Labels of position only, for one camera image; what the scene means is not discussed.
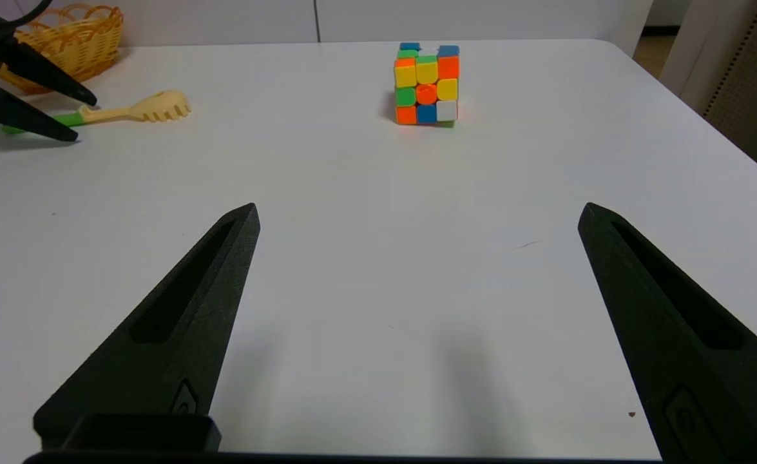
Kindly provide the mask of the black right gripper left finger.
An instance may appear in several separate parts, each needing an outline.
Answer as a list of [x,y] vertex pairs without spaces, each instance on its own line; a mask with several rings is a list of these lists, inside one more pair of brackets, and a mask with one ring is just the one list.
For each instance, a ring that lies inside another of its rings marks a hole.
[[207,414],[259,232],[253,203],[205,232],[34,414],[44,449],[90,414]]

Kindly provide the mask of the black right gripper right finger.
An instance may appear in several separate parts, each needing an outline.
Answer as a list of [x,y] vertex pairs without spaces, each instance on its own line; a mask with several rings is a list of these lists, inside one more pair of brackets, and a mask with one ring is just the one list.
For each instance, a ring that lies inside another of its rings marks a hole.
[[757,461],[757,335],[616,212],[578,230],[661,458]]

